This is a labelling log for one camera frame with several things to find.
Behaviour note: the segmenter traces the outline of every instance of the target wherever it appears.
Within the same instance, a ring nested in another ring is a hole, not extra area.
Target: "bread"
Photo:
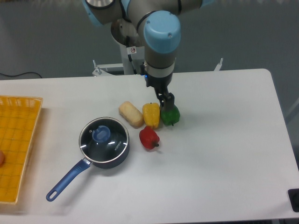
[[[118,108],[120,115],[134,128],[139,128],[143,125],[143,115],[129,101],[124,102]]]

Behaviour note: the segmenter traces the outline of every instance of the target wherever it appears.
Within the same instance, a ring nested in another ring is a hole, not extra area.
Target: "white table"
[[[271,74],[238,70],[174,74],[169,90],[181,120],[157,131],[147,152],[118,106],[157,102],[141,76],[0,82],[1,95],[43,97],[19,202],[0,205],[0,223],[189,223],[299,217],[287,191],[299,172]],[[92,166],[53,201],[46,194],[83,155],[82,128],[110,116],[128,128],[118,167]]]

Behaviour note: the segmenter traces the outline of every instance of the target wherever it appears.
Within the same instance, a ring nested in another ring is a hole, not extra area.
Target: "cable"
[[[36,74],[40,78],[43,78],[40,74],[38,74],[37,72],[34,72],[34,71],[28,71],[28,72],[24,72],[24,73],[21,73],[21,74],[18,74],[18,75],[6,75],[6,74],[3,74],[3,73],[0,72],[0,75],[6,76],[6,77],[18,77],[18,76],[22,76],[22,75],[26,75],[26,74]]]

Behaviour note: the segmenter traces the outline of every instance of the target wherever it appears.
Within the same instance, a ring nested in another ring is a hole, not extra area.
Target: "yellow basket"
[[[0,203],[15,204],[43,98],[0,96]]]

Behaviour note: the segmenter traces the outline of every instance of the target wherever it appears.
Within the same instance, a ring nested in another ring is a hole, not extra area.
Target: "blue handle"
[[[47,194],[46,199],[49,202],[54,201],[58,195],[67,187],[67,185],[72,182],[75,177],[82,171],[89,168],[90,165],[87,164],[84,160],[80,160],[62,179],[58,184],[53,187],[53,189]]]

